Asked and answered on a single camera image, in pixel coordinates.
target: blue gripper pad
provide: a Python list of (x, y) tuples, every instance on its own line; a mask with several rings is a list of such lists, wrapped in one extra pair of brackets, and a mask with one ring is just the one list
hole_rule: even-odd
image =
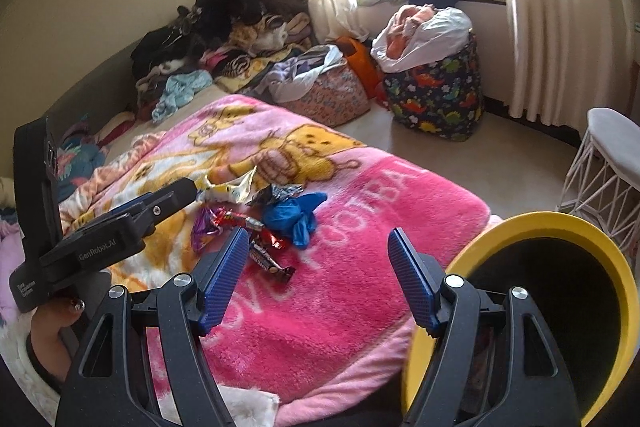
[(199, 336), (206, 336), (212, 327), (222, 322), (248, 255), (249, 234), (245, 229), (236, 228), (218, 253), (208, 254), (193, 269), (192, 275), (204, 295), (204, 311), (197, 325)]
[(386, 247), (416, 324), (433, 334), (440, 328), (436, 314), (440, 309), (439, 289), (444, 271), (438, 265), (441, 274), (431, 274), (402, 229), (391, 231)]

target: pink patterned bag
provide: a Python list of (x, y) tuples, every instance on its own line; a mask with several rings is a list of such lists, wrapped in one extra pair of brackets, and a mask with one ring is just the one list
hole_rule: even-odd
[(347, 123), (369, 110), (367, 93), (348, 65), (325, 71), (305, 96), (280, 105), (327, 127)]

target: light blue cloth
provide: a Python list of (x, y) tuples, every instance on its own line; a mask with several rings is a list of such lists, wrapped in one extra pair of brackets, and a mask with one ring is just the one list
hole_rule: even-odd
[(169, 118), (183, 105), (191, 102), (198, 91), (211, 84), (213, 84), (213, 78), (211, 78), (209, 71), (205, 70), (170, 76), (164, 86), (164, 93), (158, 100), (158, 105), (151, 113), (154, 123), (160, 123)]

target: baseboard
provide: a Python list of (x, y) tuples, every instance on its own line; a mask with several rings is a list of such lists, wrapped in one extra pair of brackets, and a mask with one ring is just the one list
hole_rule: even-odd
[(526, 111), (520, 118), (513, 118), (509, 116), (509, 107), (495, 98), (489, 98), (488, 96), (484, 97), (484, 107), (486, 111), (491, 114), (506, 118), (507, 120), (512, 120), (536, 131), (540, 131), (552, 138), (555, 138), (556, 140), (569, 144), (576, 149), (580, 147), (580, 143), (582, 142), (580, 139), (580, 133), (578, 133), (573, 127), (569, 127), (567, 125), (544, 125), (540, 121), (540, 116), (536, 118), (535, 122), (529, 121), (526, 118)]

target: white metal stool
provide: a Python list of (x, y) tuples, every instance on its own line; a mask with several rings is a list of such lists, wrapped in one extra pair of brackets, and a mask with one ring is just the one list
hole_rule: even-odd
[(640, 230), (640, 127), (606, 107), (590, 109), (587, 121), (556, 210), (589, 214), (629, 257)]

